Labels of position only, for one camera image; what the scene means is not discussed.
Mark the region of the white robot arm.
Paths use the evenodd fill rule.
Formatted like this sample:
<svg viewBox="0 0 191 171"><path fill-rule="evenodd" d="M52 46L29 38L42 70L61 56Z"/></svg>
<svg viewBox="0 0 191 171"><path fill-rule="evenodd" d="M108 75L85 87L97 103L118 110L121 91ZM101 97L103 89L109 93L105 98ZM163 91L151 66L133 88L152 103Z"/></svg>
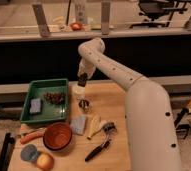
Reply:
<svg viewBox="0 0 191 171"><path fill-rule="evenodd" d="M94 38L79 45L79 72L100 70L125 92L125 116L132 171L182 171L179 145L167 91L148 77L104 54Z"/></svg>

